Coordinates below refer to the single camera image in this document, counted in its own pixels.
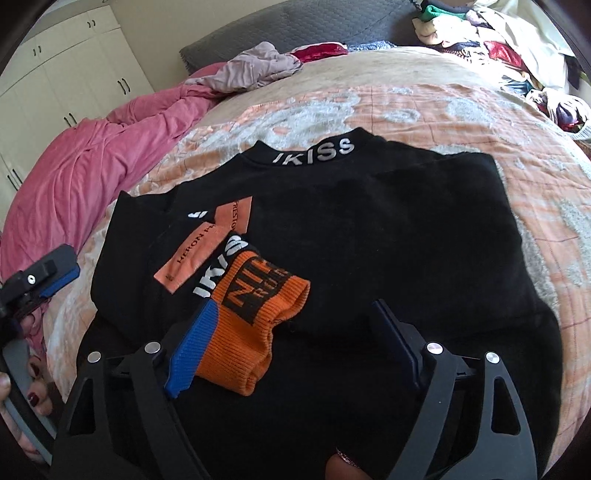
pink blanket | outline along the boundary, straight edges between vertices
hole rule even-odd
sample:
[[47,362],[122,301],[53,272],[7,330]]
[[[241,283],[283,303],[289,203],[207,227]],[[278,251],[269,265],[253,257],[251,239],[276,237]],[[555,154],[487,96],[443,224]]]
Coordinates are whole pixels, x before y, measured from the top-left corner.
[[[221,65],[196,74],[215,73]],[[0,277],[6,280],[61,244],[79,252],[107,205],[136,185],[222,97],[202,85],[179,85],[62,132],[12,202],[0,243]],[[40,326],[39,312],[24,322],[38,353]]]

red nail polish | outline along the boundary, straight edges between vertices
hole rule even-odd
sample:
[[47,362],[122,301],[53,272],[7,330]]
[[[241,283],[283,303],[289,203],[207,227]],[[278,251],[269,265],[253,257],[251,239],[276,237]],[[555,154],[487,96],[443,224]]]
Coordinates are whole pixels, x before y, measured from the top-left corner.
[[35,392],[31,392],[27,395],[27,400],[31,404],[31,407],[35,408],[39,403],[39,397]]

white wardrobe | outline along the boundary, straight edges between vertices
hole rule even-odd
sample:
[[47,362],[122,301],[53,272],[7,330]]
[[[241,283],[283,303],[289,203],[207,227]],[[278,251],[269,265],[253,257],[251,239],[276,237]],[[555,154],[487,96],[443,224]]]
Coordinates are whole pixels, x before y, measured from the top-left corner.
[[153,93],[109,6],[21,44],[0,76],[0,228],[45,148],[83,118]]

metal screw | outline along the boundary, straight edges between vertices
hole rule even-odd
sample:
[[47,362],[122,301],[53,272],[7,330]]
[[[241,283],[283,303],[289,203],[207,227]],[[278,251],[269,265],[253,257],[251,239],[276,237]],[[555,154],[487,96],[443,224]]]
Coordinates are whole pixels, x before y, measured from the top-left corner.
[[150,342],[144,347],[146,353],[158,353],[160,351],[160,344],[158,342]]
[[91,352],[88,354],[88,362],[95,364],[100,360],[100,352]]
[[428,343],[427,350],[433,355],[441,355],[443,353],[443,347],[435,342]]
[[495,352],[488,352],[486,354],[486,359],[492,364],[497,364],[501,361],[501,357],[498,356]]

orange ribbed cuff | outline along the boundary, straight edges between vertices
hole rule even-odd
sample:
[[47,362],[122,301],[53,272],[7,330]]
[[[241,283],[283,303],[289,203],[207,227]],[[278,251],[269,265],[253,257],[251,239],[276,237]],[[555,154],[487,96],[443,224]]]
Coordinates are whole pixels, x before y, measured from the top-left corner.
[[295,316],[309,291],[309,281],[240,253],[213,290],[219,320],[195,374],[251,395],[271,363],[272,328]]

